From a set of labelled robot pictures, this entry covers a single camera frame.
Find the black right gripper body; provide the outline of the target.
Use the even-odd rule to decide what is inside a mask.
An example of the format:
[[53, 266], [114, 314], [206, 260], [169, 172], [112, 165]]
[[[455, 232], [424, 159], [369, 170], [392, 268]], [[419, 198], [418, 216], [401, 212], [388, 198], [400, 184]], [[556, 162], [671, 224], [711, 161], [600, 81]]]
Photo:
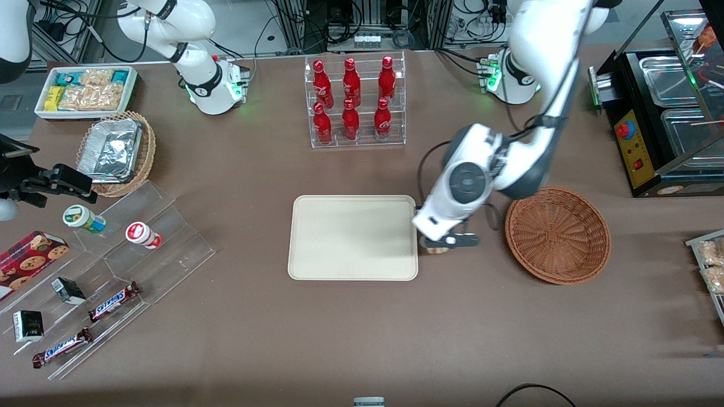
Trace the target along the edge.
[[31, 154], [39, 148], [1, 134], [1, 198], [31, 205], [41, 205], [41, 195], [20, 190], [26, 179], [38, 175]]

